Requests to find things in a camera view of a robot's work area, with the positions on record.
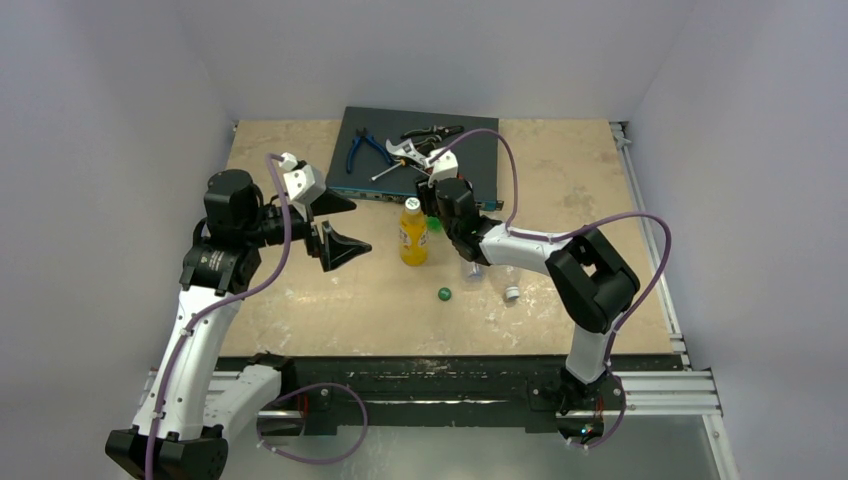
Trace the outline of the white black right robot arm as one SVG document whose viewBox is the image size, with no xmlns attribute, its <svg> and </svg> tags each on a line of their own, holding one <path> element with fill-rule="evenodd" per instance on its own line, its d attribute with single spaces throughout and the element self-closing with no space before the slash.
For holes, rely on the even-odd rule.
<svg viewBox="0 0 848 480">
<path fill-rule="evenodd" d="M 565 234 L 511 229 L 479 210 L 470 183 L 461 178 L 419 179 L 415 188 L 423 212 L 439 219 L 464 260 L 550 278 L 575 324 L 561 392 L 576 407 L 596 399 L 608 374 L 613 326 L 641 288 L 638 276 L 610 241 L 590 227 Z"/>
</svg>

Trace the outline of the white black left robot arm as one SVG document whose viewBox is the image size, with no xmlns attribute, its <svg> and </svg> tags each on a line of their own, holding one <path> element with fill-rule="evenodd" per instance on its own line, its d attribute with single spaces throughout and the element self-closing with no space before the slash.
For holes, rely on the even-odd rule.
<svg viewBox="0 0 848 480">
<path fill-rule="evenodd" d="M 212 175 L 203 198 L 205 216 L 185 255 L 174 327 L 163 360 L 127 429 L 112 431 L 106 455 L 135 479 L 217 479 L 231 440 L 255 423 L 259 411 L 290 407 L 304 420 L 329 382 L 301 386 L 290 358 L 253 356 L 218 396 L 210 386 L 226 334 L 243 302 L 259 291 L 252 279 L 260 252 L 290 250 L 302 242 L 325 271 L 370 251 L 316 216 L 355 209 L 352 200 L 324 184 L 302 162 L 276 176 L 277 192 L 265 198 L 241 169 Z"/>
</svg>

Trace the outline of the green plastic bottle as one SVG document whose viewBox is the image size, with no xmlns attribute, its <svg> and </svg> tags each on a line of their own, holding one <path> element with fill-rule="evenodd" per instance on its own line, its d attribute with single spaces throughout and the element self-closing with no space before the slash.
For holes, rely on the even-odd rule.
<svg viewBox="0 0 848 480">
<path fill-rule="evenodd" d="M 437 217 L 428 216 L 426 218 L 426 225 L 431 232 L 441 232 L 443 230 L 442 223 Z"/>
</svg>

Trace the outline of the orange juice bottle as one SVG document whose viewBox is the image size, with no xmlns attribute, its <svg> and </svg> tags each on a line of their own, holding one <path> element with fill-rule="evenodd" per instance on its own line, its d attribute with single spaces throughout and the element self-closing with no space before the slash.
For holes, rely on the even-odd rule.
<svg viewBox="0 0 848 480">
<path fill-rule="evenodd" d="M 428 258 L 427 217 L 419 199 L 409 197 L 399 222 L 399 255 L 409 266 L 421 266 Z"/>
</svg>

